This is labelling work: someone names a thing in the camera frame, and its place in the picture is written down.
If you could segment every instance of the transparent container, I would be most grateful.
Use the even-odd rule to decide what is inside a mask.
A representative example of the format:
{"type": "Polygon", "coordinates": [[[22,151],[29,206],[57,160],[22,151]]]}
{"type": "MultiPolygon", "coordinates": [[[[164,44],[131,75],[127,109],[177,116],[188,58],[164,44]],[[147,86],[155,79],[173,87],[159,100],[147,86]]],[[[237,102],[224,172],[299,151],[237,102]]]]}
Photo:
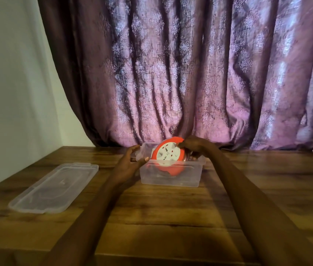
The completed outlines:
{"type": "MultiPolygon", "coordinates": [[[[136,160],[151,157],[159,143],[143,143],[141,149],[136,152],[136,160]]],[[[157,161],[149,160],[140,169],[143,184],[167,185],[179,187],[198,187],[201,179],[202,167],[206,163],[204,156],[197,161],[157,161]],[[165,167],[181,171],[176,176],[164,171],[165,167]]]]}
{"type": "Polygon", "coordinates": [[[98,170],[98,165],[90,163],[62,164],[18,195],[8,206],[23,213],[61,213],[98,170]]]}

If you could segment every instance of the table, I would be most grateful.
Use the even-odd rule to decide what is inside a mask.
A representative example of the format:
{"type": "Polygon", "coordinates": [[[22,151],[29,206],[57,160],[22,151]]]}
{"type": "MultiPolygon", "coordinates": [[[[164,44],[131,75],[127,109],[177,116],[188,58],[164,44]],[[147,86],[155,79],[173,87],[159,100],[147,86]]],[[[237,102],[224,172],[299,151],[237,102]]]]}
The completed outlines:
{"type": "MultiPolygon", "coordinates": [[[[38,265],[121,157],[122,148],[62,147],[0,183],[0,265],[38,265]],[[8,203],[63,163],[99,172],[60,214],[23,214],[8,203]]],[[[313,152],[225,152],[313,242],[313,152]]],[[[121,195],[88,265],[257,265],[230,200],[207,161],[199,188],[144,185],[121,195]]]]}

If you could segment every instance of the person's left hand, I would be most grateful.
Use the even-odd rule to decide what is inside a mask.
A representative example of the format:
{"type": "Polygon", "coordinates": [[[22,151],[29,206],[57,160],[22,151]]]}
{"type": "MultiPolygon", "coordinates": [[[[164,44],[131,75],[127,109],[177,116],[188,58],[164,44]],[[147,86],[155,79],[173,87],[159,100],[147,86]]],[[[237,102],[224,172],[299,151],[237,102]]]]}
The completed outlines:
{"type": "Polygon", "coordinates": [[[136,162],[131,162],[131,154],[140,149],[140,145],[131,146],[127,149],[126,154],[118,161],[112,170],[110,180],[114,184],[120,185],[130,179],[136,171],[149,161],[149,157],[141,158],[136,162]]]}

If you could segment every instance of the person's right arm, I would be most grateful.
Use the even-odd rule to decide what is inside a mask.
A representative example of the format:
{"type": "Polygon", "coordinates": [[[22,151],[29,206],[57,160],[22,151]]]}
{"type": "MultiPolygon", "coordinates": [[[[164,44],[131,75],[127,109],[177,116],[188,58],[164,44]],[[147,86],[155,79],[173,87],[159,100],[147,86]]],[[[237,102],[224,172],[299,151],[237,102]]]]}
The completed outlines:
{"type": "Polygon", "coordinates": [[[300,229],[223,153],[206,139],[179,144],[208,157],[234,207],[240,226],[264,265],[313,265],[313,245],[300,229]]]}

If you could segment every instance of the curtain fold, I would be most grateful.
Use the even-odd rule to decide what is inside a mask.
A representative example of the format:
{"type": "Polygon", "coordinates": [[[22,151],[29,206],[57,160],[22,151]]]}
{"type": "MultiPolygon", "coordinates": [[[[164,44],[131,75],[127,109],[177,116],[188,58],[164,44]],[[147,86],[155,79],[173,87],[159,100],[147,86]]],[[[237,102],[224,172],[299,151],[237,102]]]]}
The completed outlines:
{"type": "Polygon", "coordinates": [[[38,0],[95,145],[313,149],[313,0],[38,0]]]}

